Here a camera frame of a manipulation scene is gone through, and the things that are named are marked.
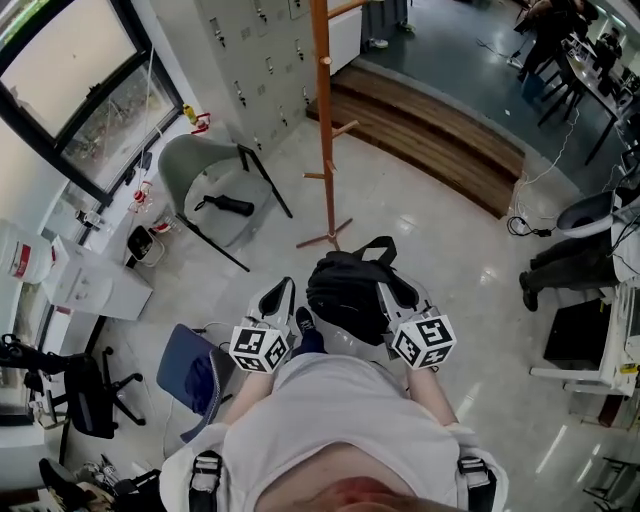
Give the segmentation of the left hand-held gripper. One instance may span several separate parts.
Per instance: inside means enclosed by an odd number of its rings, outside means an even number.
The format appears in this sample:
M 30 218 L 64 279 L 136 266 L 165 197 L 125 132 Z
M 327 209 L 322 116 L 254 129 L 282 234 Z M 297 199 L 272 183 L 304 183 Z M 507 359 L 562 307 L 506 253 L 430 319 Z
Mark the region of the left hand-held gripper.
M 294 336 L 290 326 L 296 296 L 291 277 L 258 292 L 234 327 L 229 355 L 245 372 L 273 374 L 287 360 Z

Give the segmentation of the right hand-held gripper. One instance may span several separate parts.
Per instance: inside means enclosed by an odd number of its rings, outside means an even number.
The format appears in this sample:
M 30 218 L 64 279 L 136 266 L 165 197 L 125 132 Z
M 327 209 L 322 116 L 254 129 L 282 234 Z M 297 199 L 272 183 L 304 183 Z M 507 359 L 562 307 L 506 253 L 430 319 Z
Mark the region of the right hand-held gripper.
M 401 310 L 389 285 L 377 283 L 380 308 L 389 321 L 386 345 L 390 357 L 402 360 L 411 370 L 437 370 L 457 343 L 451 322 L 432 306 L 423 285 L 409 277 L 401 281 L 403 305 L 413 311 Z

